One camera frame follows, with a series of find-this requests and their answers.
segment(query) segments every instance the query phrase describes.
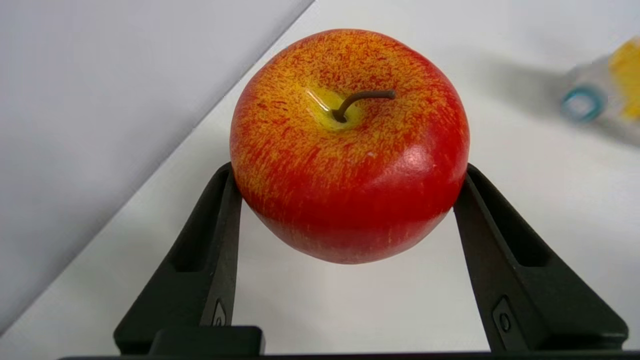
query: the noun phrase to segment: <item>apple skin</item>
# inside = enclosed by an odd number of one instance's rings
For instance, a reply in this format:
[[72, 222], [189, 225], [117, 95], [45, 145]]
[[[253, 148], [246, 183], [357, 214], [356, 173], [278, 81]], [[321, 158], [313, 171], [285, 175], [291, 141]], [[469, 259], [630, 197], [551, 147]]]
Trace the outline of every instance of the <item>apple skin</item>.
[[[333, 119], [347, 96], [364, 99]], [[234, 112], [230, 155], [240, 192], [295, 249], [333, 263], [414, 246], [453, 206], [467, 169], [467, 118], [429, 60], [385, 35], [335, 29], [278, 53]]]

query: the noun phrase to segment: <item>blue ring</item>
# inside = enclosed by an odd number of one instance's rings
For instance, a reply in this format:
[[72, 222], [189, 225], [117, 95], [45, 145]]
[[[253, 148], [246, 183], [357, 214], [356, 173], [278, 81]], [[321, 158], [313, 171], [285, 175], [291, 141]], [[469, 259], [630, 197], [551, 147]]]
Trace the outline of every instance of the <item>blue ring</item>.
[[[575, 116], [576, 114], [574, 111], [571, 111], [567, 107], [568, 101], [576, 96], [586, 96], [589, 98], [589, 100], [591, 100], [591, 103], [593, 104], [593, 109], [591, 109], [591, 111], [586, 113], [586, 115], [581, 116], [579, 118]], [[592, 121], [596, 119], [603, 112], [604, 102], [602, 100], [602, 96], [597, 90], [589, 86], [580, 86], [580, 87], [574, 88], [568, 94], [565, 95], [563, 99], [563, 109], [564, 109], [564, 112], [569, 113], [572, 116], [572, 118], [587, 122], [587, 121]]]

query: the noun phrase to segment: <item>white surface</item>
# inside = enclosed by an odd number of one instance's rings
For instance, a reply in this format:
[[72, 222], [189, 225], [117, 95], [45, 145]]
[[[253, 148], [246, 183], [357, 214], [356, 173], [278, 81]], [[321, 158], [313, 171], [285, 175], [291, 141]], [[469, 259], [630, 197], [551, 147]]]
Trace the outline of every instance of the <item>white surface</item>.
[[309, 3], [0, 1], [0, 334]]
[[[545, 97], [555, 72], [631, 37], [639, 6], [314, 3], [9, 329], [0, 358], [116, 353], [113, 329], [228, 161], [230, 119], [250, 76], [291, 42], [344, 27], [395, 37], [450, 77], [470, 121], [470, 161], [626, 319], [627, 348], [639, 348], [638, 151], [566, 126]], [[452, 215], [401, 255], [339, 266], [291, 250], [243, 211], [234, 323], [262, 327], [267, 352], [488, 349]]]

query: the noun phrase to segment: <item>gray wall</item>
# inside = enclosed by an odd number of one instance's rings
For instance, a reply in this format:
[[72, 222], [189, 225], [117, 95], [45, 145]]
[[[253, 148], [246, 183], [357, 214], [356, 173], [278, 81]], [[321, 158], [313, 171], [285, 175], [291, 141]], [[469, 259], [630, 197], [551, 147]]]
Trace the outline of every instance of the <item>gray wall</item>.
[[0, 1], [0, 333], [310, 2]]

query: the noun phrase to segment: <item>yellow speckles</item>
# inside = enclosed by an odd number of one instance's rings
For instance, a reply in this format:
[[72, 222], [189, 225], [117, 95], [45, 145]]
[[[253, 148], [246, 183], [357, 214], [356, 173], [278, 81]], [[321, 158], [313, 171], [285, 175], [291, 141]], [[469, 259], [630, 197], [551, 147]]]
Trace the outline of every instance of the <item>yellow speckles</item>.
[[[351, 94], [386, 89], [396, 99], [360, 100], [344, 124], [330, 113]], [[466, 125], [459, 101], [435, 66], [394, 39], [359, 30], [305, 38], [263, 67], [238, 101], [230, 141], [238, 185], [265, 213], [308, 201], [306, 188], [320, 194], [384, 176], [431, 126]]]

